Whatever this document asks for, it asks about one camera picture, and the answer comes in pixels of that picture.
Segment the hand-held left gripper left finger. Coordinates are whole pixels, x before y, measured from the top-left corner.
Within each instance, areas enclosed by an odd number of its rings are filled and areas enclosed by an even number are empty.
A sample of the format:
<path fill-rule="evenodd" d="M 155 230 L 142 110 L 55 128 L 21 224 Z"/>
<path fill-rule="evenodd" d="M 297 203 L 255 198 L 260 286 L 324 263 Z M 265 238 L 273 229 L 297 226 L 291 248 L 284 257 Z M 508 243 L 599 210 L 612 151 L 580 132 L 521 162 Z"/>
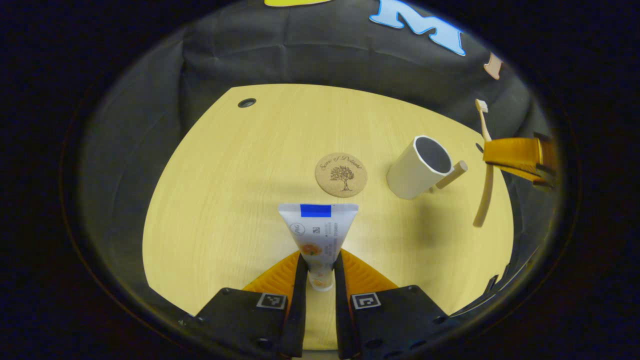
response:
<path fill-rule="evenodd" d="M 295 251 L 242 289 L 220 289 L 195 316 L 195 323 L 233 359 L 300 358 L 307 271 L 307 262 Z"/>

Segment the white toothpaste tube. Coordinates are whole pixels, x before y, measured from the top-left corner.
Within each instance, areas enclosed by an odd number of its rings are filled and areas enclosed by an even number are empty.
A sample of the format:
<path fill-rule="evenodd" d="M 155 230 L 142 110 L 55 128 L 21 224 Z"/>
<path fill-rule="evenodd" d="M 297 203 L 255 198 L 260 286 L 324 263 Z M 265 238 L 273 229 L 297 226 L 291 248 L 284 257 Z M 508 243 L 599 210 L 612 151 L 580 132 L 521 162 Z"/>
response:
<path fill-rule="evenodd" d="M 318 292 L 333 287 L 334 262 L 359 211 L 356 203 L 281 203 L 285 221 L 308 268 L 308 281 Z"/>

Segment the beige toothbrush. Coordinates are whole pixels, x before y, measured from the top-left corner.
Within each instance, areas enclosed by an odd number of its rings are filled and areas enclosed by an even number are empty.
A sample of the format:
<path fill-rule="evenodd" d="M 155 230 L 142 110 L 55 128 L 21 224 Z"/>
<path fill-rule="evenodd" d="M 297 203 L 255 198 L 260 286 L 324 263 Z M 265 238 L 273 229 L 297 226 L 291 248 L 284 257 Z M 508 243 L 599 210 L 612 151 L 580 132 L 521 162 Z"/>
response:
<path fill-rule="evenodd" d="M 489 106 L 484 100 L 476 99 L 475 106 L 478 111 L 478 116 L 480 118 L 480 126 L 481 126 L 481 134 L 484 140 L 484 145 L 487 145 L 492 141 L 492 138 L 489 133 L 489 129 L 487 127 L 485 114 L 489 112 Z M 486 175 L 484 181 L 484 187 L 482 196 L 480 199 L 480 203 L 478 205 L 477 213 L 475 215 L 473 226 L 476 228 L 483 227 L 485 223 L 486 216 L 489 212 L 490 201 L 492 199 L 493 194 L 493 186 L 494 186 L 494 167 L 491 164 L 486 163 Z"/>

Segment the white cup with wooden handle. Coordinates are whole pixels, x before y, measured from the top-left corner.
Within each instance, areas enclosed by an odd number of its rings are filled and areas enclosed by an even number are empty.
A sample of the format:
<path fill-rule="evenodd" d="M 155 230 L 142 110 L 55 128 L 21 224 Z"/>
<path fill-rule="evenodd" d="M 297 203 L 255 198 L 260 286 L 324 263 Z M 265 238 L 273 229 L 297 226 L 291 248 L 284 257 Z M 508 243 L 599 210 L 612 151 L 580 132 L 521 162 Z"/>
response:
<path fill-rule="evenodd" d="M 469 170 L 454 162 L 436 139 L 416 136 L 386 174 L 389 189 L 401 199 L 414 199 L 433 188 L 441 191 Z"/>

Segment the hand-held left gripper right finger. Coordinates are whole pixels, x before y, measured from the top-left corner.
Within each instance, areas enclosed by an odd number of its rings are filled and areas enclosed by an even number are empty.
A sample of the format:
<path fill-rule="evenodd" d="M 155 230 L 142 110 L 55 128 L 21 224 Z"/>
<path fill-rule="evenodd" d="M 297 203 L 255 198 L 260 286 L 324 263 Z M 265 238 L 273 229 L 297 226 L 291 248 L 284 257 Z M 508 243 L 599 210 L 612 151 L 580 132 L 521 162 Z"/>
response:
<path fill-rule="evenodd" d="M 423 360 L 451 330 L 418 286 L 400 287 L 345 249 L 334 262 L 340 360 Z"/>

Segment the round cork coaster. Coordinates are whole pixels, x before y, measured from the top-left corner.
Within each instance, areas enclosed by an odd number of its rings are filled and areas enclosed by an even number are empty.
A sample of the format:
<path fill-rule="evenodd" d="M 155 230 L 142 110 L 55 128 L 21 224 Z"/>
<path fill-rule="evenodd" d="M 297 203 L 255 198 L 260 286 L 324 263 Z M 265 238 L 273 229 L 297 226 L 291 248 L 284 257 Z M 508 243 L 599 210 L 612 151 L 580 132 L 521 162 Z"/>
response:
<path fill-rule="evenodd" d="M 336 198 L 352 198 L 361 193 L 368 183 L 364 163 L 350 153 L 329 153 L 314 167 L 315 180 L 327 194 Z"/>

